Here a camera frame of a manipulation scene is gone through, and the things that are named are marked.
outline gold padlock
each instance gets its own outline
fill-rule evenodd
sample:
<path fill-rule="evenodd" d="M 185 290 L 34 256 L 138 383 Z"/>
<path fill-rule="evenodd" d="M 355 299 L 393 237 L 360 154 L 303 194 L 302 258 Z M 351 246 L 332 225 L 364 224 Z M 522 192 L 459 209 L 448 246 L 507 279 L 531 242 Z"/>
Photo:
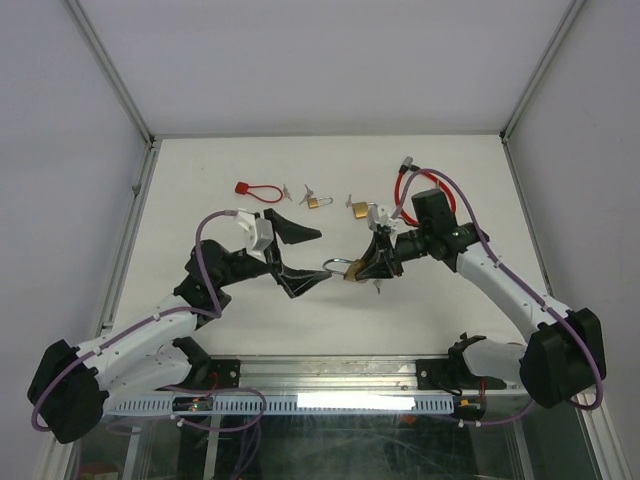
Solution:
<path fill-rule="evenodd" d="M 331 205 L 332 203 L 333 203 L 333 198 L 331 197 L 307 198 L 307 205 L 309 206 L 309 208 L 324 207 L 325 205 Z"/>
<path fill-rule="evenodd" d="M 366 218 L 367 213 L 369 213 L 369 204 L 367 202 L 352 203 L 351 208 L 356 218 Z"/>

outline purple cable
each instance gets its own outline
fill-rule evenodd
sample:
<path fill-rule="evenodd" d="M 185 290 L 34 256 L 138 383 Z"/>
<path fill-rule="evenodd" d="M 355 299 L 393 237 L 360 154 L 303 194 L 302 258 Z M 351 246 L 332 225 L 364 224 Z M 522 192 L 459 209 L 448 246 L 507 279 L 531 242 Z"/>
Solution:
<path fill-rule="evenodd" d="M 202 231 L 207 223 L 217 217 L 235 217 L 238 213 L 237 210 L 220 210 L 219 212 L 214 212 L 211 215 L 205 217 L 198 228 L 196 229 L 196 260 L 198 261 L 198 267 L 200 267 L 200 273 L 202 274 L 202 279 L 204 280 L 204 284 L 207 287 L 207 292 L 211 296 L 211 301 L 213 302 L 213 318 L 220 318 L 222 315 L 222 308 L 220 307 L 220 300 L 218 300 L 218 296 L 216 295 L 216 291 L 213 288 L 213 284 L 211 283 L 211 279 L 209 278 L 209 274 L 207 273 L 207 267 L 204 264 L 204 257 L 202 256 Z"/>
<path fill-rule="evenodd" d="M 74 467 L 73 467 L 73 477 L 71 480 L 77 480 L 78 475 L 80 475 L 80 463 L 82 462 L 80 455 L 82 454 L 82 445 L 80 444 L 80 440 L 76 442 L 76 456 L 74 458 Z"/>
<path fill-rule="evenodd" d="M 253 447 L 253 451 L 251 452 L 249 459 L 246 462 L 244 462 L 244 457 L 247 454 L 247 450 L 249 449 L 250 445 L 254 442 L 255 442 L 255 446 Z M 249 440 L 249 445 L 247 445 L 244 448 L 243 452 L 242 451 L 240 452 L 240 458 L 236 462 L 236 469 L 231 474 L 232 480 L 237 480 L 240 477 L 240 475 L 242 475 L 242 473 L 247 468 L 249 468 L 249 465 L 251 465 L 251 463 L 253 462 L 253 459 L 256 457 L 258 450 L 260 450 L 261 442 L 262 442 L 262 427 L 260 427 L 260 424 L 258 423 L 256 424 L 253 434 L 251 435 L 251 440 Z"/>
<path fill-rule="evenodd" d="M 213 319 L 216 318 L 220 318 L 220 316 L 222 315 L 222 309 L 220 308 L 220 301 L 218 300 L 218 297 L 216 295 L 215 289 L 213 288 L 213 285 L 211 284 L 211 280 L 209 279 L 209 275 L 207 274 L 207 269 L 205 267 L 204 264 L 204 258 L 202 256 L 202 246 L 200 244 L 201 242 L 201 238 L 202 238 L 202 231 L 205 227 L 205 225 L 207 223 L 209 223 L 211 220 L 213 220 L 214 218 L 217 217 L 221 217 L 221 216 L 235 216 L 237 213 L 237 210 L 221 210 L 219 212 L 215 212 L 212 213 L 211 215 L 205 217 L 202 222 L 200 222 L 200 224 L 198 225 L 198 228 L 196 229 L 196 245 L 195 245 L 195 250 L 196 250 L 196 259 L 198 261 L 198 266 L 200 267 L 200 272 L 202 273 L 202 277 L 204 279 L 205 285 L 207 286 L 207 291 L 209 292 L 209 295 L 211 295 L 211 301 L 213 302 L 213 311 L 209 312 L 207 310 L 202 310 L 200 308 L 193 308 L 193 307 L 175 307 L 175 308 L 170 308 L 168 310 L 165 310 L 164 312 L 160 312 L 159 315 L 161 317 L 164 317 L 166 315 L 172 315 L 174 313 L 179 313 L 179 312 L 191 312 L 191 313 L 196 313 L 198 315 L 204 315 L 207 317 L 211 317 Z M 122 332 L 120 332 L 119 334 L 113 336 L 112 338 L 110 338 L 109 340 L 107 340 L 106 342 L 102 343 L 99 348 L 105 349 L 110 347 L 111 345 L 113 345 L 114 343 L 122 340 L 124 337 L 126 337 L 127 335 L 130 335 L 131 333 L 135 332 L 136 330 L 144 327 L 145 325 L 155 321 L 156 319 L 153 316 L 147 317 L 144 320 L 141 320 L 137 323 L 134 323 L 133 325 L 131 325 L 130 327 L 124 329 Z M 40 398 L 38 398 L 38 401 L 36 402 L 36 404 L 33 407 L 33 411 L 31 412 L 31 426 L 37 430 L 38 432 L 49 432 L 51 431 L 50 428 L 48 427 L 43 427 L 42 425 L 40 425 L 38 423 L 38 415 L 40 414 L 40 410 L 42 409 L 42 405 L 44 404 L 45 400 L 49 397 L 49 395 L 51 394 L 51 392 L 60 384 L 60 382 L 62 382 L 62 380 L 64 380 L 64 378 L 71 372 L 73 371 L 74 368 L 76 368 L 78 365 L 81 365 L 82 363 L 84 363 L 85 361 L 87 361 L 88 359 L 90 359 L 91 357 L 95 356 L 95 352 L 87 352 L 84 355 L 82 355 L 80 358 L 74 360 L 71 364 L 69 364 L 64 370 L 62 370 L 58 376 L 56 376 L 56 378 L 53 379 L 53 381 L 49 384 L 49 386 L 47 388 L 45 388 L 44 392 L 42 392 L 42 394 L 40 395 Z"/>
<path fill-rule="evenodd" d="M 569 403 L 581 410 L 595 410 L 599 408 L 600 405 L 602 404 L 602 399 L 604 397 L 604 387 L 602 385 L 602 378 L 600 377 L 600 371 L 598 370 L 598 366 L 596 365 L 596 361 L 594 360 L 593 355 L 591 355 L 591 352 L 589 351 L 589 347 L 587 347 L 587 345 L 584 343 L 582 338 L 580 338 L 580 335 L 578 335 L 578 333 L 573 329 L 573 327 L 571 327 L 571 325 L 569 325 L 569 323 L 562 317 L 562 315 L 560 315 L 552 307 L 546 307 L 546 302 L 544 298 L 538 295 L 538 293 L 533 288 L 531 288 L 529 284 L 527 284 L 527 282 L 525 282 L 515 272 L 513 272 L 513 270 L 511 270 L 504 263 L 499 261 L 498 256 L 491 249 L 491 247 L 489 246 L 489 242 L 487 241 L 486 237 L 484 236 L 484 233 L 482 233 L 482 230 L 480 229 L 478 219 L 476 218 L 476 215 L 473 211 L 473 208 L 471 207 L 471 204 L 469 203 L 469 200 L 467 199 L 465 194 L 462 192 L 460 187 L 451 178 L 449 178 L 444 173 L 438 170 L 434 170 L 432 168 L 422 168 L 420 170 L 413 172 L 413 174 L 409 177 L 409 179 L 407 180 L 407 183 L 404 186 L 404 190 L 402 191 L 402 196 L 400 197 L 400 203 L 398 204 L 398 207 L 396 208 L 396 210 L 393 212 L 392 218 L 398 218 L 398 216 L 400 215 L 400 212 L 402 212 L 402 206 L 404 205 L 404 202 L 407 199 L 407 195 L 409 193 L 409 186 L 411 185 L 411 182 L 413 182 L 414 178 L 416 178 L 418 175 L 421 175 L 423 173 L 431 173 L 443 178 L 449 183 L 449 185 L 451 185 L 454 188 L 456 192 L 458 192 L 458 195 L 460 196 L 462 203 L 464 203 L 465 207 L 467 208 L 467 211 L 469 212 L 469 217 L 471 217 L 471 222 L 473 223 L 473 226 L 476 228 L 476 231 L 478 232 L 478 237 L 480 238 L 482 247 L 484 248 L 485 252 L 487 252 L 487 255 L 489 256 L 489 258 L 494 262 L 496 266 L 500 268 L 500 270 L 502 270 L 511 280 L 513 280 L 520 288 L 522 288 L 531 298 L 533 298 L 535 302 L 538 305 L 540 305 L 541 308 L 546 308 L 547 313 L 551 315 L 551 317 L 567 331 L 567 333 L 571 336 L 573 341 L 576 342 L 576 344 L 580 348 L 580 351 L 585 356 L 587 363 L 591 368 L 591 372 L 593 373 L 593 377 L 595 379 L 595 386 L 596 386 L 596 399 L 591 405 L 580 405 L 579 403 L 576 403 L 573 400 L 569 400 Z"/>

